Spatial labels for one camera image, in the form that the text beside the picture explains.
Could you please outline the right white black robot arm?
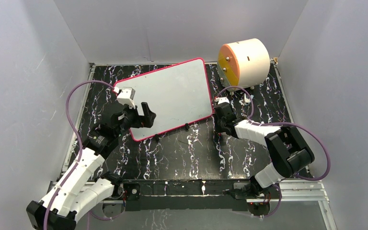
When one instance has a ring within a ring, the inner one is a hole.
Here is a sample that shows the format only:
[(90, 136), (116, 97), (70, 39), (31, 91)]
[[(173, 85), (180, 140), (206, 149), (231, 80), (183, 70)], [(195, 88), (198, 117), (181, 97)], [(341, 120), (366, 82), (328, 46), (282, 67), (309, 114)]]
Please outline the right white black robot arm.
[(264, 198), (270, 187), (292, 177), (315, 160), (315, 156), (295, 126), (271, 126), (237, 118), (229, 103), (214, 107), (214, 127), (237, 139), (253, 141), (268, 150), (271, 162), (245, 185), (223, 191), (235, 199)]

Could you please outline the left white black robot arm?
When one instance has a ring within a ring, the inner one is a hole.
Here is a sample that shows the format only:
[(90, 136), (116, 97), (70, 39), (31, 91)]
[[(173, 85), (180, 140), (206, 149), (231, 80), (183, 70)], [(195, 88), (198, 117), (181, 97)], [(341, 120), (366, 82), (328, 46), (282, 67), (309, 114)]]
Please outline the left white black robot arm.
[(110, 172), (96, 179), (82, 191), (93, 173), (105, 162), (119, 144), (119, 137), (130, 128), (151, 128), (156, 114), (146, 102), (144, 114), (125, 105), (113, 114), (108, 123), (99, 123), (83, 141), (80, 153), (56, 185), (40, 200), (26, 208), (31, 225), (36, 230), (73, 230), (79, 220), (101, 201), (119, 199), (124, 195), (123, 179)]

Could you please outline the pink framed whiteboard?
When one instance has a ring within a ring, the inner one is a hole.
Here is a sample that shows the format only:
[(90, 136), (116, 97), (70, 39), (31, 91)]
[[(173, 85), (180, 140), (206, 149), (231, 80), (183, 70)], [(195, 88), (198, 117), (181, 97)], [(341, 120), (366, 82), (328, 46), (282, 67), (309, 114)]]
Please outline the pink framed whiteboard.
[(151, 128), (131, 128), (135, 141), (172, 131), (212, 116), (212, 97), (205, 62), (195, 58), (118, 80), (115, 88), (135, 90), (134, 102), (147, 102), (156, 114)]

